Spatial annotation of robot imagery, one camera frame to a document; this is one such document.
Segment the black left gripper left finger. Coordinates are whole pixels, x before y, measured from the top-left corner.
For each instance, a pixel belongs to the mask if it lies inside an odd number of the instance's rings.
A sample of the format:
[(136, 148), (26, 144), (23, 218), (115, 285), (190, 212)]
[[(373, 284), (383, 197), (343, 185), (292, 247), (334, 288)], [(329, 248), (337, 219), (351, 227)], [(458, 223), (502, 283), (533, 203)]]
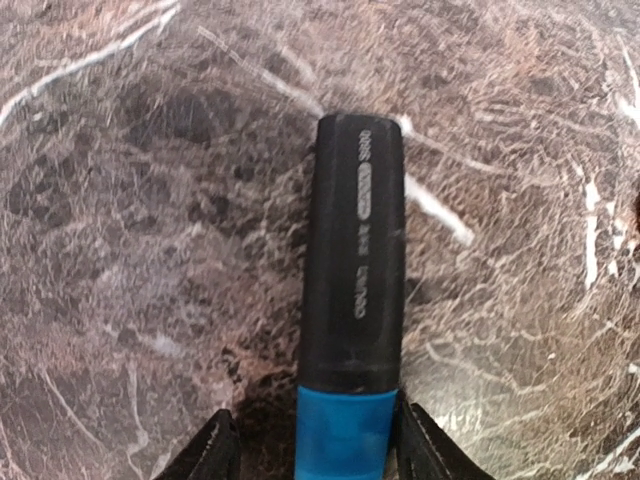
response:
[(238, 480), (240, 435), (228, 409), (219, 409), (155, 477), (156, 480)]

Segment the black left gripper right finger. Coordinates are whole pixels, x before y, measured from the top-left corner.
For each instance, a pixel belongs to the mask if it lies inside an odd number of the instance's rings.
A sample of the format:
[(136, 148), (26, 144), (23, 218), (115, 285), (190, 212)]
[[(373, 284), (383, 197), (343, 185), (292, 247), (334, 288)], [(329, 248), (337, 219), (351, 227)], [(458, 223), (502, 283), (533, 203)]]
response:
[(397, 403), (397, 467), (402, 480), (488, 480), (418, 403)]

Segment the blue capped black marker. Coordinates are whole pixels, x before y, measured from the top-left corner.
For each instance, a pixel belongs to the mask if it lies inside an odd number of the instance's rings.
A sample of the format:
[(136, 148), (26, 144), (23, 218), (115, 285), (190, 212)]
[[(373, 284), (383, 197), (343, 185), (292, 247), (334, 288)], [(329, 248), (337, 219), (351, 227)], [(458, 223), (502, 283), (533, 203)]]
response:
[(405, 285), (399, 125), (318, 124), (297, 376), (294, 475), (379, 479), (399, 390)]

